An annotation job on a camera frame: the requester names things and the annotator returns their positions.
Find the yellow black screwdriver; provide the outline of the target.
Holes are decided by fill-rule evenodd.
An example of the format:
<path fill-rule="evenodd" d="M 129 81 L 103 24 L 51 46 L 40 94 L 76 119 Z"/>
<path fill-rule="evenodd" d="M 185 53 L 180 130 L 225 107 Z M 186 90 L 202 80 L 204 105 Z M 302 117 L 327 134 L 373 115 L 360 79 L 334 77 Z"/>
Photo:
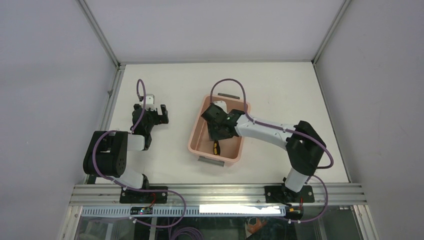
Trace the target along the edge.
<path fill-rule="evenodd" d="M 213 143 L 213 154 L 219 156 L 221 154 L 221 147 L 218 140 Z"/>

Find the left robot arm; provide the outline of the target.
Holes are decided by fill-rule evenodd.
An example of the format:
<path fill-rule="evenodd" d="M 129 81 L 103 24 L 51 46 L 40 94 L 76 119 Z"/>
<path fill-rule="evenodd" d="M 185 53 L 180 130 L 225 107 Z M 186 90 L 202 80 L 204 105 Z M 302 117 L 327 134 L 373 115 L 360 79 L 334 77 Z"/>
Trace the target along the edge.
<path fill-rule="evenodd" d="M 131 189 L 131 197 L 138 203 L 145 203 L 151 196 L 149 180 L 145 174 L 127 166 L 127 153 L 147 151 L 152 142 L 153 127 L 168 124 L 169 117 L 164 104 L 160 105 L 161 113 L 154 105 L 144 109 L 142 105 L 135 104 L 133 108 L 135 130 L 93 133 L 84 156 L 83 170 L 88 175 L 104 177 L 125 190 Z"/>

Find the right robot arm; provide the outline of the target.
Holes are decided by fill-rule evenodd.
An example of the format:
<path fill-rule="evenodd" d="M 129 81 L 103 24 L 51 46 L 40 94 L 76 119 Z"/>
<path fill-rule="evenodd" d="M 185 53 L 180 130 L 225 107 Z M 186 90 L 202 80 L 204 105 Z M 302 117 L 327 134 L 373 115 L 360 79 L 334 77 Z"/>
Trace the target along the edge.
<path fill-rule="evenodd" d="M 298 124 L 281 124 L 253 118 L 247 112 L 232 109 L 230 112 L 211 103 L 200 115 L 207 123 L 212 140 L 235 137 L 253 138 L 287 152 L 291 165 L 282 185 L 282 196 L 294 203 L 302 196 L 302 188 L 318 169 L 327 146 L 315 129 L 306 121 Z"/>

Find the pink plastic bin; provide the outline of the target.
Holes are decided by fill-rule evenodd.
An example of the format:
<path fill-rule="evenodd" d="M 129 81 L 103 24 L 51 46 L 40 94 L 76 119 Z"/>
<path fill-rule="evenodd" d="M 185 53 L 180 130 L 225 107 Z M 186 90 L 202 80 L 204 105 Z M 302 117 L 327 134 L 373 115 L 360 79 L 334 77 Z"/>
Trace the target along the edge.
<path fill-rule="evenodd" d="M 244 144 L 243 137 L 233 137 L 218 141 L 220 154 L 215 155 L 214 141 L 210 139 L 207 122 L 201 117 L 210 105 L 210 95 L 204 96 L 197 111 L 194 125 L 188 140 L 187 148 L 200 162 L 223 167 L 231 166 L 241 159 Z"/>

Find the orange object below table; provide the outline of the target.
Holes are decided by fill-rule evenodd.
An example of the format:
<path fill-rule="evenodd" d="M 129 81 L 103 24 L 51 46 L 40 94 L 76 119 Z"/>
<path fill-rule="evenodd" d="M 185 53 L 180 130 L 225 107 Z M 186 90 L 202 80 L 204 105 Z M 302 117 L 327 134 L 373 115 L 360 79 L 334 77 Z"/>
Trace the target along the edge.
<path fill-rule="evenodd" d="M 268 221 L 264 218 L 251 217 L 246 222 L 245 230 L 250 234 L 254 234 L 257 231 L 259 231 L 261 228 L 266 226 L 267 223 L 268 223 Z"/>

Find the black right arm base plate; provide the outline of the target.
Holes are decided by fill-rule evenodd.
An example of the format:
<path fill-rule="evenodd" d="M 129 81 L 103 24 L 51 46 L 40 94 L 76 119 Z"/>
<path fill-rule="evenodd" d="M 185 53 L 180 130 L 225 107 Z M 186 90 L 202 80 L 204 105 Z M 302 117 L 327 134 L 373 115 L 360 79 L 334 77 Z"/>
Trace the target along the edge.
<path fill-rule="evenodd" d="M 286 189 L 283 185 L 264 186 L 264 196 L 266 203 L 295 204 L 314 203 L 315 196 L 313 188 L 304 185 L 299 192 Z"/>

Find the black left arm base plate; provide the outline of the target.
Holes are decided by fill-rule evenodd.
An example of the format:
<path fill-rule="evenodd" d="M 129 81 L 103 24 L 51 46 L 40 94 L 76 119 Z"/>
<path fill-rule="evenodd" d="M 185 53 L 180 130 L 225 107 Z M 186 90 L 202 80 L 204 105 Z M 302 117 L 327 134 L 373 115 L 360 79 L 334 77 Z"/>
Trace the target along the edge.
<path fill-rule="evenodd" d="M 119 198 L 120 204 L 166 204 L 168 200 L 168 193 L 164 190 L 168 190 L 167 186 L 150 186 L 149 190 L 153 192 L 139 192 L 134 190 L 123 188 Z"/>

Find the aluminium left frame post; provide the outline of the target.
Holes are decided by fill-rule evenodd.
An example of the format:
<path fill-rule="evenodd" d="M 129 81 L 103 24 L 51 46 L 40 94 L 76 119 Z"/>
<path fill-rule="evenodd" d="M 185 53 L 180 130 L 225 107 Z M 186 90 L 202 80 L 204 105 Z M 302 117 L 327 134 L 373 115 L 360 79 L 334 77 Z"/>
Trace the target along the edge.
<path fill-rule="evenodd" d="M 116 69 L 119 69 L 121 64 L 120 64 L 118 58 L 116 57 L 111 45 L 109 44 L 109 41 L 107 40 L 104 32 L 102 31 L 98 21 L 96 20 L 88 2 L 86 0 L 76 0 L 76 2 L 80 6 L 82 13 L 86 17 L 86 19 L 87 19 L 89 25 L 91 26 L 94 34 L 98 38 L 100 45 L 105 50 L 105 52 L 106 52 L 107 56 L 109 57 L 109 59 L 111 60 L 112 64 L 114 65 L 114 67 Z"/>

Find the aluminium frame post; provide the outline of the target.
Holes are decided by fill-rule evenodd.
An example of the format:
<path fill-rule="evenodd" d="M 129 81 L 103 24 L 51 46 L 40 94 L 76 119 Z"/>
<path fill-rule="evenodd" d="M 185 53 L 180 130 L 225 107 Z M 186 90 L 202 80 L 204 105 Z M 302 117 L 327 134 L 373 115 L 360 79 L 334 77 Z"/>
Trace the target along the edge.
<path fill-rule="evenodd" d="M 120 64 L 118 58 L 116 57 L 111 45 L 109 44 L 109 41 L 107 40 L 104 32 L 102 31 L 98 21 L 96 20 L 88 2 L 86 0 L 76 0 L 76 2 L 80 6 L 82 13 L 86 17 L 86 19 L 87 19 L 89 25 L 91 26 L 94 34 L 98 38 L 100 45 L 105 50 L 105 52 L 106 52 L 107 56 L 109 57 L 109 59 L 111 60 L 112 64 L 114 65 L 114 67 L 116 69 L 119 69 L 121 64 Z"/>
<path fill-rule="evenodd" d="M 333 18 L 326 34 L 324 35 L 324 38 L 322 39 L 313 59 L 312 59 L 312 65 L 315 67 L 318 63 L 319 59 L 321 58 L 321 55 L 323 54 L 324 50 L 326 49 L 326 46 L 328 45 L 330 39 L 332 38 L 334 32 L 336 31 L 336 28 L 338 27 L 340 21 L 342 20 L 344 14 L 346 13 L 348 7 L 350 6 L 352 0 L 343 0 L 342 4 L 340 5 L 335 17 Z"/>

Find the aluminium front rail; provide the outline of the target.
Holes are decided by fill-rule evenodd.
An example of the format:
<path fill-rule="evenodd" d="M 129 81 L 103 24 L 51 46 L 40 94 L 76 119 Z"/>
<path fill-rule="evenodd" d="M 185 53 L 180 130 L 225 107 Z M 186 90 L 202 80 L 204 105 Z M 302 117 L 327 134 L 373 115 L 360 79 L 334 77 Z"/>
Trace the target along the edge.
<path fill-rule="evenodd" d="M 366 195 L 359 183 L 327 183 L 325 187 L 310 183 L 313 206 L 328 201 L 330 206 L 367 205 Z M 180 206 L 182 195 L 188 206 L 203 204 L 265 204 L 271 194 L 263 184 L 170 184 L 166 205 Z M 119 206 L 121 187 L 113 184 L 77 184 L 73 188 L 70 206 Z"/>

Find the aluminium right frame post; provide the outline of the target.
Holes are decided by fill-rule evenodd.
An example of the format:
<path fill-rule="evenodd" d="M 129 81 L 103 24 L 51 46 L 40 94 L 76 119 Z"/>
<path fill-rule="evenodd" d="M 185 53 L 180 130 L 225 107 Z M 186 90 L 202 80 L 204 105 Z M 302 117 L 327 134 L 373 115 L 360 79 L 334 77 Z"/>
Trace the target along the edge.
<path fill-rule="evenodd" d="M 315 67 L 318 63 L 319 59 L 321 58 L 321 55 L 323 54 L 324 50 L 326 49 L 326 46 L 328 45 L 330 39 L 332 38 L 334 32 L 336 31 L 336 28 L 338 27 L 340 21 L 342 20 L 344 14 L 346 13 L 348 7 L 350 6 L 352 0 L 343 0 L 342 4 L 340 5 L 335 17 L 333 18 L 326 34 L 324 35 L 324 38 L 322 39 L 313 59 L 312 59 L 312 65 Z"/>

